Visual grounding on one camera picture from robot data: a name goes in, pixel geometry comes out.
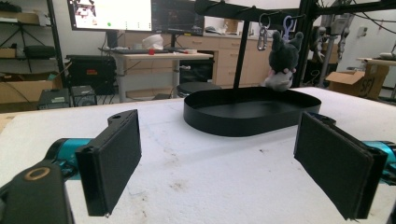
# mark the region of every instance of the stuffed animal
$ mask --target stuffed animal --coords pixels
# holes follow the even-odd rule
[[[269,57],[271,70],[261,86],[274,91],[286,91],[291,87],[303,38],[303,33],[298,32],[291,41],[285,42],[278,31],[274,32],[273,46]]]

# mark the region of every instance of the black oval tray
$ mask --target black oval tray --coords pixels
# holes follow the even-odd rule
[[[265,87],[198,91],[184,99],[184,120],[205,133],[242,137],[297,125],[302,111],[321,101],[297,91]]]

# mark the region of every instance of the white wall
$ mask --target white wall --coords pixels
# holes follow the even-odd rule
[[[62,54],[65,57],[69,54],[79,55],[98,55],[100,48],[105,41],[104,32],[85,32],[85,31],[72,31],[69,14],[67,9],[68,0],[52,0],[55,10],[55,17],[58,25],[59,38],[61,41]],[[358,3],[373,2],[374,0],[357,0]],[[22,6],[23,11],[31,12],[34,9],[39,9],[44,12],[48,12],[45,5],[45,0],[12,0],[15,5]],[[264,9],[276,9],[276,8],[296,8],[300,5],[300,0],[278,0],[278,1],[262,1],[262,0],[227,0],[229,4],[235,4],[240,6],[256,6]],[[325,0],[325,5],[329,5],[333,0]],[[368,13],[373,18],[380,20],[396,21],[396,13],[393,11],[378,11]],[[215,27],[221,27],[223,25],[223,19],[210,18],[205,19],[206,26],[212,25]],[[239,23],[239,30],[242,29],[242,22]],[[361,25],[368,27],[367,36],[356,37],[356,33]],[[396,23],[384,23],[384,26],[390,30],[396,31]],[[0,26],[2,34],[7,31],[5,26]],[[51,40],[50,29],[45,28],[46,32],[34,32],[44,39]],[[259,26],[257,22],[252,24],[252,29],[255,30],[255,34],[258,33]],[[359,57],[377,57],[380,52],[390,51],[396,40],[396,35],[391,34],[385,30],[379,30],[378,27],[371,21],[367,21],[361,18],[355,17],[350,27],[350,35],[346,40],[346,51],[344,53],[343,61],[339,63],[338,70],[345,70],[348,66],[359,66],[360,62],[356,60]],[[41,69],[56,69],[56,62],[43,62],[38,66],[34,67],[35,71]],[[12,70],[15,71],[18,68],[21,72],[27,72],[26,62],[12,62],[12,61],[0,61],[0,71]],[[393,68],[389,72],[389,76],[386,80],[386,86],[393,86],[396,82],[396,68]]]

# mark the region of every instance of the white table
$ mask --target white table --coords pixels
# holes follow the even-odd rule
[[[119,84],[119,94],[120,94],[120,102],[124,103],[126,100],[126,92],[131,91],[134,85],[134,76],[125,75],[125,67],[124,63],[127,60],[130,61],[156,61],[156,60],[171,60],[173,73],[172,73],[172,87],[173,87],[173,96],[177,97],[176,87],[179,84],[179,63],[180,60],[205,60],[212,58],[211,54],[204,53],[196,53],[196,54],[185,54],[185,53],[159,53],[154,55],[148,54],[113,54],[113,57],[116,61],[117,65],[117,82]]]
[[[300,88],[322,101],[319,113],[360,140],[396,142],[396,107]],[[183,99],[97,105],[18,115],[0,134],[0,186],[41,161],[59,138],[92,138],[106,119],[138,109],[143,156],[110,218],[89,217],[80,181],[66,182],[81,223],[354,223],[344,221],[293,158],[297,126],[250,137],[193,129]],[[385,223],[396,188],[380,184],[370,216]]]

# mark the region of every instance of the monitor screen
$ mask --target monitor screen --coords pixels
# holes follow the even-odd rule
[[[205,17],[195,13],[191,0],[151,0],[152,31],[177,35],[202,35]]]
[[[67,0],[73,30],[202,35],[205,17],[190,0]]]
[[[150,0],[67,0],[73,30],[151,31]]]

